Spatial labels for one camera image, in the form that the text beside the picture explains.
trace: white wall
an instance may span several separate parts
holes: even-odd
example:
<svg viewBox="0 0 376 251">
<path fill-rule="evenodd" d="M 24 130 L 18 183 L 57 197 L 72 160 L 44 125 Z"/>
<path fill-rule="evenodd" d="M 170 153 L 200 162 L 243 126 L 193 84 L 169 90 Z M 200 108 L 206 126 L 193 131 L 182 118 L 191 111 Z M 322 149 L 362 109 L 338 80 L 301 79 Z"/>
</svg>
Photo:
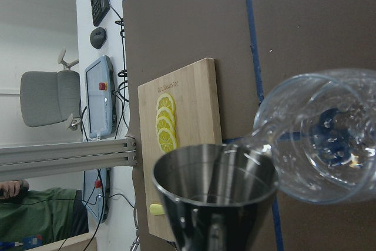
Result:
<svg viewBox="0 0 376 251">
<path fill-rule="evenodd" d="M 78 141 L 81 134 L 63 123 L 25 126 L 19 107 L 21 76 L 26 71 L 60 71 L 57 57 L 78 58 L 76 0 L 0 0 L 0 146 Z"/>
</svg>

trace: small yellow object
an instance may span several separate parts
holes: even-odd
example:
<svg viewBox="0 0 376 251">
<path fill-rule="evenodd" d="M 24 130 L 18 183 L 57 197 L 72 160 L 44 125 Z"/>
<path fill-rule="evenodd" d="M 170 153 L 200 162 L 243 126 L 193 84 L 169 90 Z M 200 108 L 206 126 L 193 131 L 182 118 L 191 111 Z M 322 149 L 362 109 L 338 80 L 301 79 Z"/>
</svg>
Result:
<svg viewBox="0 0 376 251">
<path fill-rule="evenodd" d="M 169 108 L 172 114 L 175 113 L 175 100 L 168 93 L 164 93 L 158 97 L 157 111 L 162 107 Z"/>
<path fill-rule="evenodd" d="M 162 116 L 157 118 L 155 123 L 156 133 L 158 134 L 158 131 L 163 128 L 169 129 L 172 133 L 175 133 L 175 127 L 172 125 L 170 119 Z"/>
<path fill-rule="evenodd" d="M 163 206 L 161 204 L 151 204 L 149 207 L 149 212 L 153 216 L 164 215 L 165 210 L 163 210 Z"/>
<path fill-rule="evenodd" d="M 159 148 L 163 153 L 168 153 L 177 148 L 177 140 L 175 134 L 169 129 L 161 128 L 158 131 L 157 137 Z"/>
<path fill-rule="evenodd" d="M 161 108 L 159 108 L 158 112 L 157 112 L 157 119 L 159 117 L 166 117 L 170 120 L 170 122 L 172 123 L 172 125 L 175 127 L 175 117 L 174 117 L 174 114 L 172 114 L 170 108 L 167 108 L 165 106 L 162 106 Z"/>
</svg>

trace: desk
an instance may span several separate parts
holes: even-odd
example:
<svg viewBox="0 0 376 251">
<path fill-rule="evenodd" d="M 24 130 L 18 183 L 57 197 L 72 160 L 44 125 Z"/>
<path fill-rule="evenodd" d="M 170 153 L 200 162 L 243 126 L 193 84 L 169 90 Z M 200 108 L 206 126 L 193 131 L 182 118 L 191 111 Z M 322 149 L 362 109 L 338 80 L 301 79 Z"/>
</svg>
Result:
<svg viewBox="0 0 376 251">
<path fill-rule="evenodd" d="M 106 29 L 107 41 L 101 49 L 97 50 L 90 44 L 90 33 L 95 29 L 92 22 L 90 0 L 77 1 L 77 26 L 78 26 L 78 53 L 79 70 L 81 82 L 81 97 L 86 97 L 85 73 L 84 70 L 101 55 L 107 55 L 113 64 L 114 75 L 123 69 L 122 43 L 120 39 L 120 26 L 115 24 L 119 18 L 110 10 L 100 26 Z M 122 15 L 122 0 L 112 0 L 112 5 Z M 118 85 L 122 79 L 115 77 L 115 85 Z M 120 118 L 121 108 L 117 104 L 117 116 Z M 82 100 L 82 109 L 86 106 L 86 99 Z M 125 117 L 129 121 L 129 108 L 125 108 Z M 125 136 L 127 129 L 122 122 L 119 128 L 119 136 Z M 111 173 L 111 192 L 110 194 L 122 193 L 134 203 L 135 191 L 132 183 L 132 168 L 115 167 Z M 133 209 L 122 197 L 115 196 L 109 201 L 109 214 L 106 222 L 100 225 L 97 237 L 98 251 L 120 250 L 128 247 L 136 238 L 135 224 L 133 221 Z M 89 231 L 94 232 L 97 223 L 89 214 Z"/>
</svg>

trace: jigger rim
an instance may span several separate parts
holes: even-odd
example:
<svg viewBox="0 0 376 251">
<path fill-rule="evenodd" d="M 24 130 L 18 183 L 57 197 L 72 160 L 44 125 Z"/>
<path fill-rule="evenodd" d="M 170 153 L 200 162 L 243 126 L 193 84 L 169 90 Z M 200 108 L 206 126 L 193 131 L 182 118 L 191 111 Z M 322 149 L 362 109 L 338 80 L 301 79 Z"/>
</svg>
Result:
<svg viewBox="0 0 376 251">
<path fill-rule="evenodd" d="M 187 150 L 187 148 L 194 148 L 194 147 L 198 148 L 198 147 L 206 147 L 206 146 L 225 147 L 226 144 L 219 145 L 219 144 L 205 143 L 205 144 L 199 144 L 199 145 L 189 145 L 189 146 L 177 148 L 173 151 L 170 151 L 170 152 L 162 155 L 157 160 L 157 162 L 155 162 L 155 164 L 153 166 L 153 170 L 152 170 L 152 182 L 154 183 L 157 190 L 162 192 L 164 195 L 166 195 L 168 198 L 170 198 L 173 201 L 188 203 L 188 204 L 191 204 L 191 205 L 194 205 L 194 206 L 199 206 L 199 207 L 211 207 L 211 208 L 213 208 L 213 207 L 216 207 L 216 208 L 224 208 L 224 207 L 226 207 L 226 208 L 239 208 L 239 207 L 243 207 L 243 206 L 247 206 L 247 205 L 252 205 L 252 204 L 255 204 L 255 203 L 260 203 L 260 202 L 266 200 L 267 198 L 269 198 L 272 194 L 276 193 L 276 190 L 279 187 L 279 181 L 278 181 L 278 173 L 277 173 L 275 168 L 274 168 L 274 173 L 275 173 L 274 178 L 275 178 L 275 180 L 273 182 L 271 182 L 271 184 L 268 186 L 268 187 L 270 187 L 268 192 L 263 193 L 261 196 L 254 198 L 254 199 L 251 199 L 251 200 L 246 200 L 246 201 L 243 201 L 243 202 L 234 202 L 234 203 L 229 203 L 229 204 L 225 204 L 225 205 L 221 205 L 221 204 L 218 204 L 218 203 L 201 202 L 201 201 L 185 198 L 185 197 L 176 195 L 172 192 L 169 192 L 167 189 L 165 189 L 162 185 L 160 185 L 158 183 L 158 181 L 155 178 L 155 169 L 156 169 L 157 164 L 159 162 L 161 162 L 163 158 L 167 157 L 168 155 L 171 155 L 174 152 L 181 151 L 181 150 Z M 252 151 L 254 151 L 256 154 L 261 155 L 260 152 L 258 152 L 256 150 L 252 150 Z"/>
</svg>

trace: computer mouse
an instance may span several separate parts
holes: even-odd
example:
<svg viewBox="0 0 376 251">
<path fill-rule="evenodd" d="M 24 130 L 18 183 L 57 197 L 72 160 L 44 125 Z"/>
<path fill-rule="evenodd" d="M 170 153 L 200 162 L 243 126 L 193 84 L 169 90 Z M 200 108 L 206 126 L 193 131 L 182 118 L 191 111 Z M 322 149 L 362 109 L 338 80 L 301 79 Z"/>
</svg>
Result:
<svg viewBox="0 0 376 251">
<path fill-rule="evenodd" d="M 90 43 L 96 49 L 100 49 L 107 39 L 106 30 L 98 27 L 90 34 Z"/>
</svg>

